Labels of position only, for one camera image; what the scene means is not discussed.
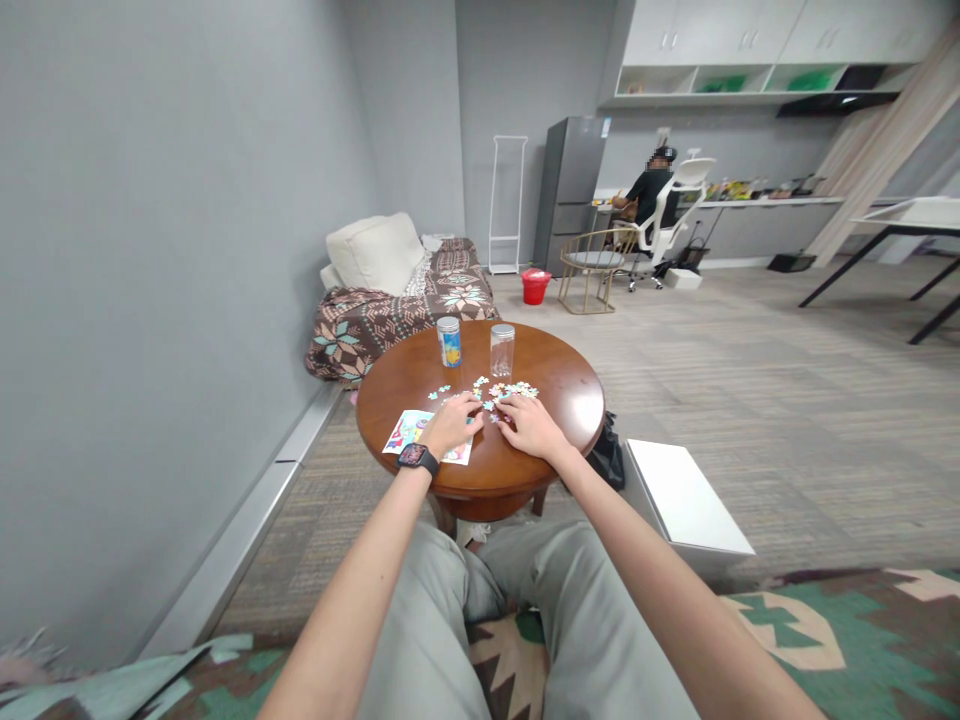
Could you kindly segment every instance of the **countertop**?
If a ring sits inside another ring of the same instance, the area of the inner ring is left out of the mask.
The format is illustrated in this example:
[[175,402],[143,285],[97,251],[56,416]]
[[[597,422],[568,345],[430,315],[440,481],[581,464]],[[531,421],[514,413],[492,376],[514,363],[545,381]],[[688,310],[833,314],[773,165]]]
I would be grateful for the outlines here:
[[[842,203],[846,198],[843,197],[817,197],[810,195],[799,198],[783,198],[782,200],[707,200],[700,204],[701,208],[727,208],[727,207],[777,207],[779,205],[830,205]],[[692,203],[680,203],[680,207],[689,207]],[[609,204],[597,205],[597,212],[614,212],[613,206]]]

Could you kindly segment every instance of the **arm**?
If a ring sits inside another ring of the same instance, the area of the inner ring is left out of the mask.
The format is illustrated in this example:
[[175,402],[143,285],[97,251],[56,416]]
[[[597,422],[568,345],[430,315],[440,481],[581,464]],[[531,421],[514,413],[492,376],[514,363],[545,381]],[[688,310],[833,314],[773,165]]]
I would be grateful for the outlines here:
[[[420,443],[437,459],[483,427],[473,395],[440,408]],[[400,576],[417,515],[430,488],[424,468],[401,468],[314,608],[258,718],[352,718]]]
[[539,400],[511,396],[499,405],[517,425],[514,431],[498,423],[507,441],[553,465],[580,503],[703,720],[823,719],[673,548],[567,442]]

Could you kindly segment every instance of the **black table leg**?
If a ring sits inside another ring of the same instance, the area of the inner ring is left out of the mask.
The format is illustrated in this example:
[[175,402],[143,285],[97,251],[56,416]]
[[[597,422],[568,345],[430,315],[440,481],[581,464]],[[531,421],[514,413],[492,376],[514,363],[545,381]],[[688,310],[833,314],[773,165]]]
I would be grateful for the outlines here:
[[923,329],[910,338],[911,345],[919,345],[923,342],[923,339],[936,330],[938,327],[943,325],[947,320],[950,319],[950,316],[953,315],[958,309],[960,309],[960,295],[957,295],[953,302],[947,305],[940,313],[930,322],[923,326]]
[[880,243],[882,243],[882,242],[887,238],[887,235],[889,235],[891,232],[894,232],[894,229],[893,229],[893,228],[890,228],[890,227],[884,228],[884,229],[880,232],[879,235],[877,235],[875,238],[873,238],[873,240],[871,240],[871,241],[868,242],[866,245],[864,245],[862,248],[860,248],[860,250],[857,252],[856,255],[854,255],[852,258],[850,258],[849,260],[847,260],[847,261],[843,264],[843,267],[841,267],[841,268],[840,268],[839,270],[837,270],[833,275],[831,275],[830,278],[829,278],[825,283],[823,283],[823,285],[821,285],[821,286],[818,287],[816,290],[814,290],[813,293],[810,295],[810,297],[808,297],[806,300],[804,300],[802,303],[800,303],[799,307],[806,307],[807,305],[809,305],[813,300],[816,299],[816,297],[817,297],[820,293],[822,293],[822,292],[823,292],[824,290],[826,290],[828,287],[830,287],[831,285],[833,285],[837,280],[839,280],[840,277],[841,277],[844,273],[847,272],[847,270],[849,270],[849,269],[852,268],[854,265],[856,265],[858,262],[860,262],[861,260],[863,260],[863,258],[866,257],[867,253],[870,252],[871,250],[873,250],[877,245],[879,245]]
[[917,292],[917,293],[915,293],[915,294],[913,295],[913,297],[911,297],[910,299],[911,299],[911,300],[919,300],[919,299],[922,298],[924,295],[926,295],[927,292],[928,292],[931,288],[935,287],[937,283],[939,283],[941,280],[943,280],[947,275],[949,275],[950,273],[952,273],[952,272],[953,272],[954,270],[956,270],[958,267],[960,267],[960,258],[957,258],[957,259],[954,260],[952,263],[950,263],[949,265],[947,265],[947,267],[944,268],[944,270],[943,270],[942,273],[940,273],[939,275],[937,275],[933,280],[931,280],[931,281],[928,282],[926,285],[924,285],[922,288],[920,288],[920,291]]

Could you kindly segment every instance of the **upper cabinet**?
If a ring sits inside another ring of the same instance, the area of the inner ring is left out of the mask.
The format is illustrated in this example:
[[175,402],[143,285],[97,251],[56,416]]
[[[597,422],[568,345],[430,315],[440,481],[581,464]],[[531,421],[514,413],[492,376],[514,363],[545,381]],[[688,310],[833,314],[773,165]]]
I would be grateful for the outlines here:
[[636,3],[624,65],[776,62],[804,0]]
[[957,0],[619,0],[599,102],[787,102],[834,91],[852,65],[888,66],[876,84],[854,79],[858,90],[896,92],[958,9]]
[[807,0],[779,62],[920,62],[955,9],[953,0]]
[[624,65],[677,65],[672,57],[673,19],[679,3],[638,2],[623,53]]

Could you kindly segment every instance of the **watch face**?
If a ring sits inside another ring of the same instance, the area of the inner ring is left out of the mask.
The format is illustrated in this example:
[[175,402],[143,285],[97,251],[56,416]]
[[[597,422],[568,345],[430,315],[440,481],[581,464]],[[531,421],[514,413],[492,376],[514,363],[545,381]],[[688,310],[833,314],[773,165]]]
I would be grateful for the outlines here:
[[410,443],[403,449],[403,452],[400,453],[400,464],[417,465],[420,462],[420,458],[423,457],[423,453],[426,449],[427,448],[424,445]]

